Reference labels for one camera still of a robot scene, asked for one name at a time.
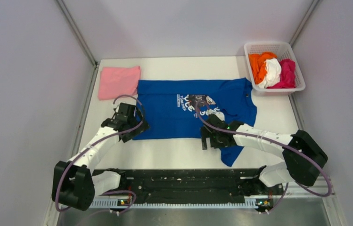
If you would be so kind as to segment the blue t shirt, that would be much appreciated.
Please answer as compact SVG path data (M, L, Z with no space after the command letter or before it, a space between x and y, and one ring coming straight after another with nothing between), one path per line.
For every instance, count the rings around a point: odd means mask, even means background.
M252 83L235 80L140 80L138 100L145 108L149 129L135 140L200 138L208 109L221 113L226 123L240 121L254 126L257 107L252 101Z

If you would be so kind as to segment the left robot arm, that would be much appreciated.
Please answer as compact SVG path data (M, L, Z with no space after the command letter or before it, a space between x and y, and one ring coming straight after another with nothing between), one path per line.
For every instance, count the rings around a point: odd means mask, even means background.
M105 119L93 138L75 156L59 161L54 167L51 198L57 211L69 208L87 210L93 200L112 190L126 192L128 183L120 172L94 174L97 165L108 153L105 144L113 147L128 142L149 129L144 106L120 103L111 118Z

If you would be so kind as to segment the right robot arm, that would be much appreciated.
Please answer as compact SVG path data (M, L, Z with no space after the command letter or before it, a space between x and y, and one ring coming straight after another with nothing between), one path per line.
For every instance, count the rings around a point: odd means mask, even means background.
M240 121L226 123L216 114L203 121L200 129L202 148L251 147L272 154L282 161L265 165L253 180L253 189L259 194L267 193L272 186L296 182L311 187L320 175L328 156L304 130L294 134L280 134L256 129Z

